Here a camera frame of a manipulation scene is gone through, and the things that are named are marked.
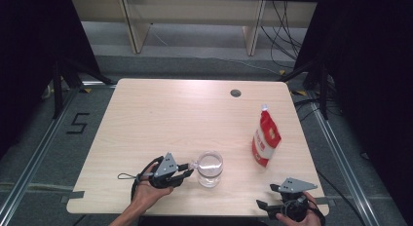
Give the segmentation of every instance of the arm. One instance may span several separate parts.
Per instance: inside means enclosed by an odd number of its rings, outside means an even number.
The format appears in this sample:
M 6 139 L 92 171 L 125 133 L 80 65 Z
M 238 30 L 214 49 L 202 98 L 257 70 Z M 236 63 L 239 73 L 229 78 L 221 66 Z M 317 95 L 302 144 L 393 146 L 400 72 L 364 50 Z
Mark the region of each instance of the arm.
M 304 195 L 308 200 L 316 203 L 316 200 L 309 193 L 304 192 Z M 309 201 L 310 207 L 316 208 L 316 206 L 312 202 Z M 276 218 L 287 226 L 321 226 L 319 217 L 309 209 L 307 210 L 307 216 L 301 222 L 295 222 L 294 220 L 281 213 L 277 213 Z
M 172 187 L 157 189 L 149 181 L 143 180 L 136 186 L 131 204 L 119 215 L 110 225 L 127 226 L 132 225 L 134 221 L 153 206 L 163 196 L 170 194 Z

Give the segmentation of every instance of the wrist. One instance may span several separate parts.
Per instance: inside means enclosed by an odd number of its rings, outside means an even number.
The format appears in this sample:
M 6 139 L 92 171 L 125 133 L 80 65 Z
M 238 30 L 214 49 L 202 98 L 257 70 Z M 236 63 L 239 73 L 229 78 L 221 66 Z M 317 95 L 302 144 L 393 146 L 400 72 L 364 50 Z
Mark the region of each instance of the wrist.
M 127 226 L 132 225 L 134 221 L 141 215 L 145 213 L 145 210 L 140 206 L 134 206 L 130 204 L 121 215 L 119 215 L 115 221 L 113 221 L 111 226 Z

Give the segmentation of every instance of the cable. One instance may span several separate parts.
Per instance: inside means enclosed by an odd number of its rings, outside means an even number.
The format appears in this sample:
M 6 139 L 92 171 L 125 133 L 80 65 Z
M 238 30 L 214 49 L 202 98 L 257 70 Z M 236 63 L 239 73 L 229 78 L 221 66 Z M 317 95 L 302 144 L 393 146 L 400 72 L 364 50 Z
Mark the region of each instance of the cable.
M 82 219 L 84 219 L 86 217 L 86 215 L 84 214 L 84 215 L 82 215 L 82 216 L 80 216 L 80 218 L 78 218 L 78 220 L 76 220 L 76 222 L 74 222 L 73 223 L 73 226 L 76 226 L 76 225 L 78 225 L 79 223 L 80 223 L 80 221 L 82 221 Z
M 270 37 L 270 35 L 268 35 L 267 31 L 265 31 L 265 29 L 264 29 L 263 26 L 261 26 L 261 29 L 262 29 L 262 31 L 264 31 L 265 35 L 268 37 L 268 39 L 270 39 L 270 41 L 271 41 L 272 44 L 273 44 L 271 50 L 273 50 L 273 46 L 275 45 L 275 46 L 276 46 L 277 48 L 279 48 L 280 51 L 283 52 L 286 56 L 288 56 L 288 57 L 290 57 L 290 58 L 292 58 L 292 59 L 294 59 L 294 60 L 297 59 L 296 56 L 293 56 L 292 54 L 290 54 L 285 48 L 283 48 L 282 46 L 280 46 L 280 44 L 278 44 L 278 43 L 276 42 L 277 36 L 273 39 L 273 38 Z
M 303 122 L 305 119 L 307 119 L 307 117 L 309 117 L 313 112 L 319 110 L 319 108 L 314 109 L 313 111 L 309 112 L 305 117 L 303 117 L 302 119 L 300 119 L 300 122 Z
M 291 33 L 289 32 L 288 17 L 287 17 L 287 14 L 286 14 L 287 5 L 288 5 L 287 2 L 284 2 L 284 14 L 283 14 L 283 16 L 282 16 L 282 18 L 281 18 L 280 13 L 279 13 L 279 11 L 278 11 L 278 9 L 277 9 L 277 7 L 276 7 L 276 4 L 275 4 L 275 2 L 273 1 L 274 10 L 276 11 L 277 17 L 279 18 L 279 21 L 280 21 L 280 25 L 281 25 L 280 28 L 282 27 L 282 29 L 284 30 L 285 34 L 287 35 L 287 37 L 288 37 L 288 39 L 289 39 L 290 41 L 288 42 L 288 41 L 286 41 L 286 40 L 284 40 L 284 39 L 282 39 L 282 40 L 285 41 L 286 43 L 290 44 L 292 50 L 294 51 L 294 53 L 295 53 L 296 55 L 298 55 L 298 51 L 297 51 L 297 49 L 296 49 L 296 45 L 299 46 L 299 47 L 301 47 L 301 43 L 299 43 L 297 40 L 293 39 L 293 38 L 291 37 Z
M 169 46 L 169 44 L 167 42 L 165 42 L 164 40 L 162 40 L 155 31 L 152 31 L 152 33 L 165 46 L 167 46 L 167 47 Z M 266 71 L 269 71 L 269 72 L 272 72 L 274 74 L 277 74 L 277 75 L 281 76 L 280 73 L 278 73 L 278 72 L 276 72 L 272 69 L 265 68 L 265 67 L 254 66 L 254 65 L 251 65 L 251 64 L 248 64 L 248 63 L 245 63 L 245 62 L 242 62 L 242 61 L 238 61 L 238 60 L 233 60 L 233 59 L 228 59 L 228 58 L 219 58 L 219 57 L 200 57 L 200 56 L 182 55 L 182 54 L 178 54 L 178 53 L 175 53 L 175 52 L 172 52 L 172 53 L 174 55 L 177 55 L 177 56 L 180 56 L 180 57 L 192 57 L 192 58 L 200 58 L 200 59 L 218 59 L 218 60 L 223 60 L 223 61 L 228 61 L 228 62 L 240 63 L 240 64 L 243 64 L 245 66 L 251 67 L 251 68 L 266 70 Z
M 321 171 L 319 171 L 318 169 L 316 169 L 316 172 L 340 195 L 340 197 L 344 200 L 344 202 L 346 202 L 350 208 L 353 210 L 353 212 L 356 214 L 356 216 L 358 217 L 358 219 L 360 220 L 361 224 L 363 226 L 365 226 L 364 221 L 361 218 L 361 215 L 358 213 L 358 211 L 356 210 L 356 208 L 352 205 L 352 203 L 350 203 L 350 201 L 343 195 L 343 193 L 340 192 L 340 190 L 337 189 L 337 187 L 335 185 L 333 185 L 333 183 L 331 183 L 327 177 L 325 177 L 325 175 L 323 175 L 321 173 Z

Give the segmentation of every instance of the wooden table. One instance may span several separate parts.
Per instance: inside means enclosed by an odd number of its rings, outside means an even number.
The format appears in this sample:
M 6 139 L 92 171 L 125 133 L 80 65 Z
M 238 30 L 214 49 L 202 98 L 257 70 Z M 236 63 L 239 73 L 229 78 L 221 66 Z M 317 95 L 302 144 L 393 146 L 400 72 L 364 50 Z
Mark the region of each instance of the wooden table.
M 231 96 L 239 90 L 239 97 Z M 266 169 L 254 161 L 251 141 L 261 104 L 279 127 L 282 142 Z M 323 197 L 310 151 L 285 83 L 209 80 L 119 81 L 97 131 L 71 199 L 71 213 L 121 213 L 130 202 L 132 180 L 154 158 L 171 152 L 181 165 L 207 150 L 224 159 L 221 182 L 206 188 L 197 173 L 162 198 L 147 215 L 267 216 L 255 200 L 281 204 L 270 184 L 287 177 L 319 186 L 309 191 Z M 328 214 L 328 206 L 319 206 Z

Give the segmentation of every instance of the clear glass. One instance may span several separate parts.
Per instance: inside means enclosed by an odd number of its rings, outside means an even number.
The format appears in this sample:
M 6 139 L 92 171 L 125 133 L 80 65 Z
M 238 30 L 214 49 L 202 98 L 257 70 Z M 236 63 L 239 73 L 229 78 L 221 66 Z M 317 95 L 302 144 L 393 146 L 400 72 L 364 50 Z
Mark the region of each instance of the clear glass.
M 215 187 L 221 180 L 223 171 L 222 156 L 216 151 L 206 151 L 192 164 L 198 171 L 198 182 L 205 187 Z

